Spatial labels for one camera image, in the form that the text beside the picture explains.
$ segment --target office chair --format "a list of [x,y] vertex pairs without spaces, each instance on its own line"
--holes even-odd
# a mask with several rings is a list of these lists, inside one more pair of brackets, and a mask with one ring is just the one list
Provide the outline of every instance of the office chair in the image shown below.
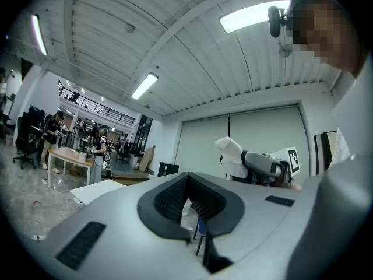
[[21,151],[21,157],[14,157],[13,163],[15,160],[21,160],[21,169],[23,169],[24,162],[30,163],[35,167],[34,159],[27,157],[32,153],[38,151],[38,148],[35,147],[33,142],[29,142],[29,129],[30,129],[30,121],[24,117],[18,117],[18,138],[16,140],[16,146],[19,151]]
[[199,239],[199,244],[198,244],[196,256],[198,255],[200,245],[202,244],[202,240],[206,236],[206,225],[205,225],[205,223],[202,221],[202,219],[200,217],[198,217],[198,220],[197,220],[196,231],[194,231],[194,237],[193,237],[193,239],[196,238],[197,230],[199,230],[200,239]]

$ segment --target speckled floor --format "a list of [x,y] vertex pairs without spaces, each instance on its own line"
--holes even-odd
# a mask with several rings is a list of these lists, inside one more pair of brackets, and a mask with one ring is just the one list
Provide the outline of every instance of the speckled floor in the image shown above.
[[[85,177],[73,177],[52,173],[54,190],[49,189],[43,179],[47,178],[46,171],[33,169],[32,165],[25,163],[20,169],[20,162],[13,163],[13,157],[19,156],[14,146],[0,143],[0,201],[1,207],[7,214],[14,228],[28,237],[34,235],[45,236],[57,224],[74,214],[79,208],[71,200],[73,195],[69,190],[85,186]],[[56,161],[57,167],[62,171],[62,161]],[[182,217],[181,226],[188,229],[193,238],[196,227],[197,213],[190,209]],[[197,232],[192,245],[197,250],[200,234]],[[204,242],[201,245],[198,259],[202,261]]]

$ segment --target black office chair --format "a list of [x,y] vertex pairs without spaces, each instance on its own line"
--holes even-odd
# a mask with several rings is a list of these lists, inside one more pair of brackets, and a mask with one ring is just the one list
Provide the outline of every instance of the black office chair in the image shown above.
[[21,151],[21,157],[14,157],[13,163],[15,160],[21,160],[21,169],[23,169],[24,162],[30,163],[35,167],[34,159],[27,157],[38,151],[38,148],[35,147],[34,142],[29,142],[29,130],[30,130],[30,121],[24,117],[18,117],[18,137],[16,140],[16,146],[19,151]]

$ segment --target black cabinet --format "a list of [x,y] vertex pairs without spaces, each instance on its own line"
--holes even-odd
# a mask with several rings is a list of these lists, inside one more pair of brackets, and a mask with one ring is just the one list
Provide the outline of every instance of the black cabinet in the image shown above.
[[179,165],[161,162],[159,164],[158,177],[173,174],[173,173],[178,173],[178,171],[179,171]]

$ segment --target fluorescent light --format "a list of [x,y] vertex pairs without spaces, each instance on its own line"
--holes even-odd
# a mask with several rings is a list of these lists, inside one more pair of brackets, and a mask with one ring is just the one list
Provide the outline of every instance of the fluorescent light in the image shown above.
[[41,35],[41,29],[40,29],[40,24],[39,24],[39,15],[32,15],[31,20],[32,20],[32,24],[33,24],[33,28],[34,28],[34,32],[35,32],[37,42],[39,43],[40,50],[44,55],[47,55],[48,54],[47,49],[45,48],[43,36]]
[[271,6],[284,8],[285,12],[289,7],[290,0],[280,0],[257,4],[240,9],[219,19],[227,33],[231,33],[246,26],[268,21],[267,10]]
[[145,91],[148,90],[149,87],[151,87],[152,84],[155,83],[156,80],[158,80],[158,76],[153,75],[152,73],[148,74],[145,80],[142,81],[140,86],[136,89],[132,97],[137,100]]

